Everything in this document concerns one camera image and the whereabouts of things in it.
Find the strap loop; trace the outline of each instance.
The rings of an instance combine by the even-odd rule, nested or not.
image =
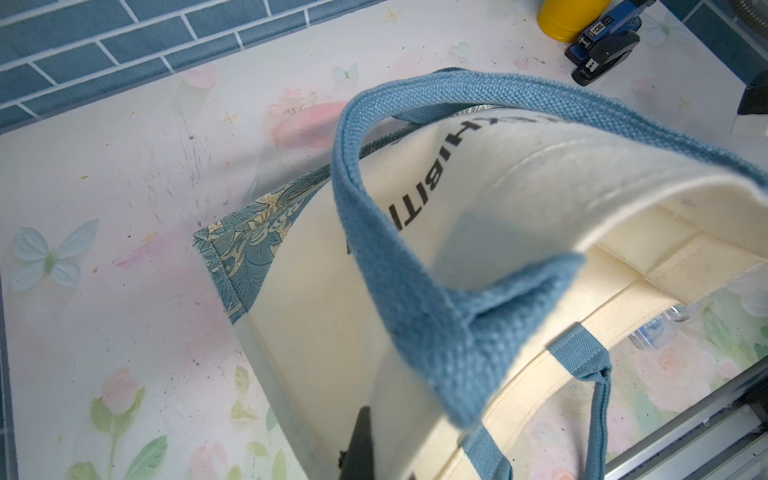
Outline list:
[[[607,414],[613,369],[611,357],[603,344],[580,323],[555,340],[549,351],[571,375],[582,382],[594,382],[584,478],[602,480],[608,447]]]

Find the tile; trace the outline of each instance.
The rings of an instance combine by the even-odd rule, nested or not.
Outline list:
[[[162,60],[153,58],[139,65],[106,74],[103,77],[32,98],[24,102],[24,105],[36,114],[47,114],[165,73],[168,73],[168,69]]]
[[[745,84],[768,69],[768,61],[708,6],[702,5],[685,25]]]
[[[226,51],[237,50],[238,48],[240,48],[240,44],[237,43],[235,35],[229,34],[165,55],[165,59],[168,60],[171,67],[176,69],[203,61],[206,58],[221,55]]]
[[[114,67],[112,60],[95,43],[63,51],[51,57],[41,58],[35,63],[58,83]]]
[[[139,20],[195,6],[206,0],[125,0]]]
[[[688,15],[699,2],[700,0],[661,0],[661,3],[680,20],[685,18],[685,15]]]
[[[51,82],[45,80],[29,65],[0,71],[0,103],[50,86]]]
[[[26,12],[53,2],[56,0],[2,0],[0,2],[0,18]]]
[[[375,5],[382,0],[333,0],[309,9],[310,24],[324,22],[339,15]]]
[[[10,107],[0,110],[0,128],[9,127],[20,121],[29,120],[31,118],[33,117],[21,108],[16,105],[11,105]]]
[[[306,19],[304,18],[304,12],[298,12],[272,20],[271,22],[256,25],[255,27],[240,30],[238,33],[240,33],[240,40],[243,41],[243,45],[248,45],[267,38],[293,33],[302,28],[306,28]]]
[[[118,0],[90,0],[12,23],[0,28],[0,64],[131,23]]]
[[[192,40],[192,35],[181,21],[181,17],[173,17],[105,38],[101,43],[120,63],[125,63]]]
[[[187,13],[187,20],[198,37],[212,35],[264,17],[266,8],[261,0],[229,0]]]
[[[272,12],[272,15],[275,15],[290,10],[291,8],[303,7],[314,1],[315,0],[269,0],[270,12]]]

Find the blue handle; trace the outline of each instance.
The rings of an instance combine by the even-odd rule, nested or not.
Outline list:
[[[393,115],[426,124],[468,104],[526,108],[728,167],[763,189],[768,177],[718,147],[674,133],[599,94],[518,74],[440,71],[364,91],[346,106],[333,147],[333,193],[349,248],[401,357],[442,400],[449,418],[479,420],[527,338],[570,286],[584,258],[562,252],[481,292],[439,285],[362,184],[363,136]]]

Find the blue floral pattern fabric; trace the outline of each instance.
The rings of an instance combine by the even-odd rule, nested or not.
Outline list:
[[[194,234],[232,323],[256,301],[277,249],[329,173],[328,165],[309,172]]]

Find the blue tile wall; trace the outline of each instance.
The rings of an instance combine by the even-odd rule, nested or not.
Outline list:
[[[168,12],[175,12],[182,8],[193,7],[205,0],[126,0],[130,8],[139,20],[157,17]]]
[[[58,83],[84,77],[114,65],[95,43],[51,55],[35,63]]]
[[[36,114],[47,114],[59,108],[72,104],[78,104],[89,98],[103,95],[113,90],[135,84],[148,78],[168,73],[165,64],[159,58],[154,58],[145,63],[124,68],[116,72],[96,77],[62,88],[61,90],[23,101],[22,104]]]
[[[199,35],[211,35],[243,23],[266,17],[266,7],[254,0],[229,0],[213,7],[187,14],[187,19]]]
[[[56,2],[56,0],[3,0],[0,2],[0,18],[31,10],[35,7],[42,7],[53,2]]]
[[[32,118],[34,117],[23,111],[21,107],[11,105],[10,107],[0,110],[0,128],[9,127],[25,120],[31,120]]]
[[[0,0],[0,134],[381,1]]]
[[[237,38],[234,34],[225,35],[223,37],[215,38],[211,41],[206,41],[195,45],[193,47],[185,48],[184,50],[177,51],[175,53],[165,55],[166,60],[173,68],[182,68],[199,61],[203,61],[206,58],[217,57],[228,51],[237,50],[240,45],[237,43]]]
[[[120,63],[125,63],[191,40],[192,35],[184,22],[181,18],[174,17],[128,33],[105,38],[101,43]]]
[[[745,84],[768,70],[768,39],[751,31],[727,0],[662,0]]]
[[[90,0],[0,28],[0,62],[123,27],[131,17],[118,0]]]
[[[0,101],[12,100],[50,86],[50,82],[34,68],[29,65],[19,65],[0,75]]]
[[[304,12],[298,12],[278,20],[272,20],[270,23],[241,30],[240,40],[243,41],[243,45],[249,45],[267,40],[268,38],[285,35],[286,33],[293,33],[302,28],[306,28],[306,19],[304,18]]]

